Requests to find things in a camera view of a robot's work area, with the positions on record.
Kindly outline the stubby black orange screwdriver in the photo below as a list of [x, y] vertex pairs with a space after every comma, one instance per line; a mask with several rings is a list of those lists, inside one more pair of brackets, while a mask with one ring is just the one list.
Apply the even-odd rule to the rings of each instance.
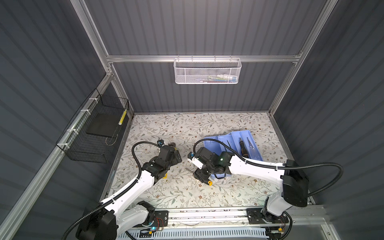
[[242, 138], [240, 138], [240, 140], [239, 140], [239, 144], [240, 144], [240, 149], [241, 149], [241, 155], [242, 155], [242, 157], [243, 157], [243, 158], [249, 158], [249, 153], [248, 153], [248, 151], [247, 151], [247, 149], [246, 149], [246, 147], [245, 147], [245, 143], [244, 143], [244, 141], [243, 141]]

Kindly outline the white blue tool box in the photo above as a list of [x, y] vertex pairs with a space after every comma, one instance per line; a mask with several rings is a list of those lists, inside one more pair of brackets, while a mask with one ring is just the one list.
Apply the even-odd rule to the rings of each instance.
[[[197, 141], [194, 145], [194, 153], [196, 154], [200, 148], [207, 148], [213, 153], [220, 155], [222, 152], [229, 152], [233, 154], [230, 160], [230, 172], [232, 175], [242, 175], [253, 178], [264, 179], [268, 170], [265, 168], [261, 154], [259, 153], [256, 145], [254, 147], [256, 152], [250, 151], [247, 137], [250, 139], [251, 133], [249, 131], [237, 131], [222, 136], [206, 137]], [[249, 158], [243, 158], [241, 155], [241, 149], [239, 140], [243, 139], [245, 147], [249, 153]], [[233, 149], [228, 146], [227, 141], [232, 141], [235, 145]]]

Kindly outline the yellow pipe wrench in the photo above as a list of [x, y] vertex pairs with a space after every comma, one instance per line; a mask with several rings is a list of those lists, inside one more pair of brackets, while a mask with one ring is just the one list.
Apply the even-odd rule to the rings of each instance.
[[176, 147], [176, 144], [175, 143], [169, 143], [169, 146], [171, 146], [171, 147]]

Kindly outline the clear handled screwdriver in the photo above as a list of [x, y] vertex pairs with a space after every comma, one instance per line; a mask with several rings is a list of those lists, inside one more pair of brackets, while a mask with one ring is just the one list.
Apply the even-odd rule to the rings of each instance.
[[248, 140], [248, 143], [249, 143], [249, 148], [250, 148], [250, 151], [252, 151], [253, 153], [256, 152], [256, 149], [254, 147], [254, 144], [250, 141], [250, 139], [247, 137], [247, 140]]

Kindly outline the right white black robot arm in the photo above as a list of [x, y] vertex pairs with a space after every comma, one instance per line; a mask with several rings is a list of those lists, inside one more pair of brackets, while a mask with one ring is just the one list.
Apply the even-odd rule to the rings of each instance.
[[295, 161], [285, 164], [267, 163], [242, 159], [238, 154], [222, 152], [217, 155], [205, 147], [196, 153], [188, 154], [188, 161], [197, 169], [194, 177], [200, 182], [211, 185], [211, 175], [242, 175], [277, 185], [276, 193], [268, 196], [263, 208], [256, 215], [266, 223], [278, 221], [284, 212], [291, 207], [304, 208], [308, 205], [309, 179], [302, 170], [286, 170], [285, 167], [296, 167]]

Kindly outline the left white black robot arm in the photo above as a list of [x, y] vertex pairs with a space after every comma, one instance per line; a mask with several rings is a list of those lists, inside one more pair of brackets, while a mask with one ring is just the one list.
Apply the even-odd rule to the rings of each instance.
[[138, 165], [139, 173], [134, 179], [102, 200], [95, 209], [84, 212], [76, 232], [78, 240], [115, 240], [136, 225], [153, 222], [155, 208], [151, 204], [141, 201], [132, 209], [129, 206], [143, 192], [165, 178], [170, 168], [181, 163], [182, 158], [175, 143], [166, 145], [163, 140], [156, 144], [147, 143], [160, 148], [159, 155]]

